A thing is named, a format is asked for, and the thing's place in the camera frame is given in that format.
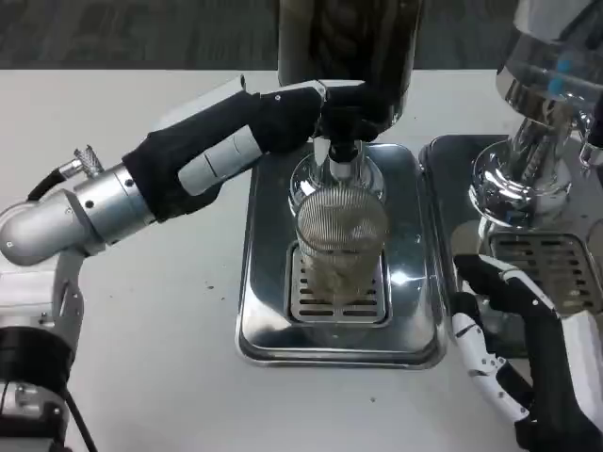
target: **robotic hand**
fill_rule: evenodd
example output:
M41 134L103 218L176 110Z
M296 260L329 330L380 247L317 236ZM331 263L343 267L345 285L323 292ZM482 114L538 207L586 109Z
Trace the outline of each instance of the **robotic hand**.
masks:
M529 451L603 450L603 358L593 316L561 318L552 301L520 269L481 255L454 259L459 276L497 311L521 315L530 386L490 351L476 297L455 295L452 328L469 376L515 427Z
M371 141L387 102L360 82L306 82L250 94L243 77L168 114L122 163L77 153L0 214L0 449L64 450L67 392L84 312L79 269L148 224L190 214L264 153L309 137ZM84 170L73 191L52 186ZM85 439L89 436L83 431ZM94 450L88 438L87 444Z

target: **metal grille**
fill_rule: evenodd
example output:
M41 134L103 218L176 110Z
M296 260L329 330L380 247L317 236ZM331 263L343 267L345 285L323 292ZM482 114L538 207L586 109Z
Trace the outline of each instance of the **metal grille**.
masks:
M308 287L304 278L300 249L291 253L289 289L289 312L295 320L303 323L336 323L370 325L382 322L386 316L385 293L383 289L382 262L375 268L372 285L355 301L344 306L333 306L328 300L318 299Z
M497 259L518 266L552 299L561 315L603 310L601 289L580 241L569 234L494 234Z

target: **stainless steel drip tray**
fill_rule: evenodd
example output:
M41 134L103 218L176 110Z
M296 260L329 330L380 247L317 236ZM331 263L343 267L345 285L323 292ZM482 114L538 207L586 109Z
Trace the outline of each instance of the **stainless steel drip tray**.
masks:
M310 146L306 153L269 156L253 169L237 346L265 364L435 365L447 338L413 155L398 145L367 146L385 180L390 237L372 286L335 307L307 286L288 203L289 177L309 152Z

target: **white tabletop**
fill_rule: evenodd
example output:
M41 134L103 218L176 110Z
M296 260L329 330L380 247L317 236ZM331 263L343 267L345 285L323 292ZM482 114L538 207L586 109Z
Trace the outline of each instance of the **white tabletop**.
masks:
M169 108L235 72L0 73L0 206L21 201L75 147L106 167ZM275 73L246 73L249 90ZM516 116L495 73L413 75L403 118L380 141L417 153L444 134L500 134ZM262 368L235 348L249 173L203 211L89 259L70 387L101 451L517 450L458 351L423 372ZM70 424L68 444L85 450Z

